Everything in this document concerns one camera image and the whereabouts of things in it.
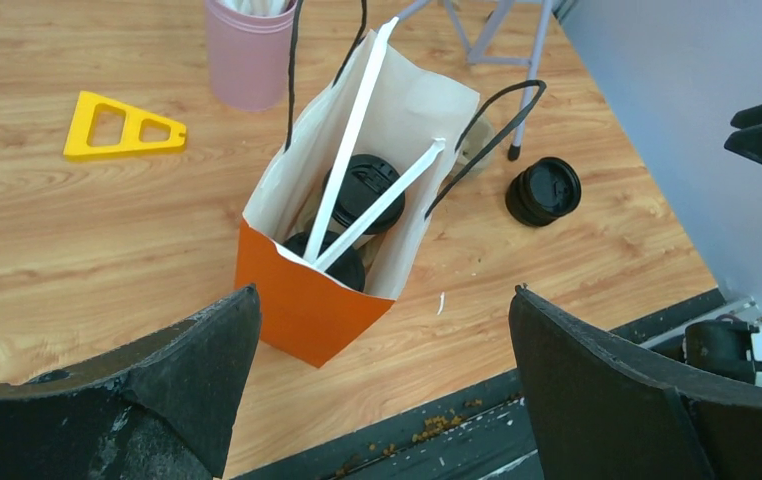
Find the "yellow triangular bracket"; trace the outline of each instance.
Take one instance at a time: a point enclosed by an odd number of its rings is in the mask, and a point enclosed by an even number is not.
[[[93,133],[98,116],[103,112],[113,112],[124,117],[122,136],[116,145],[92,146]],[[143,141],[146,127],[163,128],[169,131],[169,138],[155,142]],[[63,156],[71,162],[106,160],[129,155],[153,153],[180,153],[187,147],[187,127],[175,120],[155,115],[143,109],[126,105],[96,93],[82,91],[78,96],[69,136],[63,147]]]

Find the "gray wall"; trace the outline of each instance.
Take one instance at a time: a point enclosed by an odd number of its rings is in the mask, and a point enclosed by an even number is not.
[[[762,103],[762,0],[573,3],[564,30],[720,288],[762,310],[762,167],[723,150]]]

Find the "black cup lid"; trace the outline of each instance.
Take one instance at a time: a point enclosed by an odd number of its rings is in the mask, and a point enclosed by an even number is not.
[[[575,170],[557,157],[544,157],[518,175],[505,194],[508,211],[535,227],[569,215],[581,201],[581,181]]]
[[[328,183],[330,174],[330,170],[325,174],[323,185]],[[348,228],[398,179],[399,172],[384,159],[369,154],[352,156],[331,217]],[[386,232],[396,224],[404,211],[403,193],[372,222],[365,234],[377,235]]]
[[[337,238],[339,238],[337,233],[330,230],[325,232],[320,253],[327,250]],[[296,255],[303,256],[304,251],[307,249],[308,240],[310,240],[310,234],[307,232],[300,232],[288,238],[287,241],[284,242],[284,246],[287,247],[287,250]],[[352,290],[363,292],[363,289],[366,288],[366,269],[363,268],[363,261],[360,259],[360,254],[351,246],[340,255],[340,258],[335,260],[334,263],[328,267],[328,270],[326,270],[325,273],[337,279],[340,283]]]

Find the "pink cup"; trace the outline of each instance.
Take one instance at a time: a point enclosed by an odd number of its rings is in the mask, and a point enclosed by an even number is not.
[[[248,112],[272,108],[287,89],[295,2],[275,17],[234,11],[205,0],[210,86],[226,105]]]

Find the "orange and white paper bag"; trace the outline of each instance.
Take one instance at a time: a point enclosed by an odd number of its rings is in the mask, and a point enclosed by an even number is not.
[[[455,142],[478,108],[476,91],[418,68],[388,45],[397,22],[370,31],[353,49],[338,77],[290,128],[243,211],[235,280],[257,286],[261,339],[316,367],[384,315],[402,292],[428,229],[429,205],[455,162]],[[377,155],[404,173],[320,255],[339,184],[357,153]],[[329,169],[302,258],[281,242]],[[365,293],[323,273],[402,191],[405,211],[385,234]]]

